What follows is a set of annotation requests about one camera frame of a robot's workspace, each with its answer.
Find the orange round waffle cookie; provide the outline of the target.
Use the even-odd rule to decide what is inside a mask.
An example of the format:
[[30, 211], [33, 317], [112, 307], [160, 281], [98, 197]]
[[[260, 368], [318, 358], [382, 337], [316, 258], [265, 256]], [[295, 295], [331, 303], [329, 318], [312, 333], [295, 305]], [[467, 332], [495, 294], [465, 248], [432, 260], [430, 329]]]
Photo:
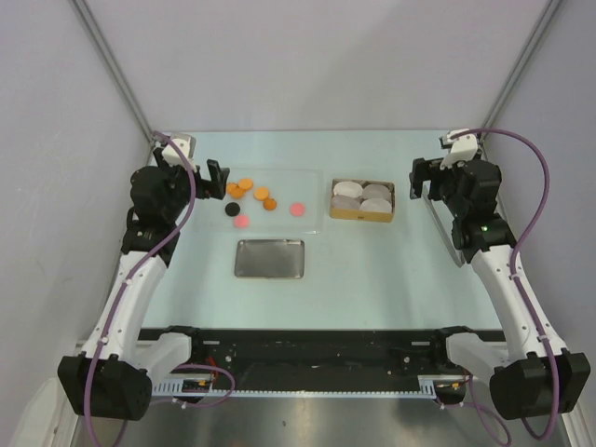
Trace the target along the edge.
[[258, 187], [254, 190], [253, 196], [259, 201], [265, 201], [269, 198], [270, 192], [267, 187]]

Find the orange flower butter cookie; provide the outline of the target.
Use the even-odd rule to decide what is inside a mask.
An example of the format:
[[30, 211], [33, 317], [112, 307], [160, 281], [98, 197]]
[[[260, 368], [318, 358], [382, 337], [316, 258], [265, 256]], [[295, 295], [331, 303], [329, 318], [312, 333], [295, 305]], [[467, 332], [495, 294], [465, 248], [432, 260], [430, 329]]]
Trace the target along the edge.
[[277, 202], [274, 198], [268, 197], [263, 201], [263, 206], [266, 210], [274, 210], [277, 207]]

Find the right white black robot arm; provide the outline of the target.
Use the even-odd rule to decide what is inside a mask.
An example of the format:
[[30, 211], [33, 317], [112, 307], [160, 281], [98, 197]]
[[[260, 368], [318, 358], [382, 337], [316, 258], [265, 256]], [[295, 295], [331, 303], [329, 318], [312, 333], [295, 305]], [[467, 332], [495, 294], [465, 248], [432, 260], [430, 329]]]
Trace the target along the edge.
[[496, 211], [500, 168], [480, 158], [443, 168], [440, 159], [418, 158], [409, 175], [410, 195], [443, 202], [453, 215], [452, 240], [480, 278], [501, 324], [506, 353], [471, 329], [440, 331], [429, 350], [439, 373], [462, 367], [486, 384], [507, 420], [551, 412], [570, 413], [590, 375], [585, 354], [572, 353], [552, 328], [525, 275], [513, 259], [516, 239]]

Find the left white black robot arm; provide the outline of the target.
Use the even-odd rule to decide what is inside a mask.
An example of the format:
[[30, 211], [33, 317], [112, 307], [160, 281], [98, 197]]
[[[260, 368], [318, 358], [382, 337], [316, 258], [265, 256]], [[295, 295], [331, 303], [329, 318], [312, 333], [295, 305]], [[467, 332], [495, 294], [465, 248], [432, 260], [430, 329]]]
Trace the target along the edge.
[[58, 367], [76, 414], [138, 421], [148, 409], [154, 386], [178, 366], [192, 373], [204, 365], [206, 350], [192, 341], [190, 328], [168, 329], [143, 352], [136, 346], [148, 305], [195, 201], [225, 196], [230, 170], [215, 160], [208, 160], [207, 168], [207, 180], [198, 168], [166, 162], [132, 174], [132, 206], [113, 288], [81, 353], [63, 357]]

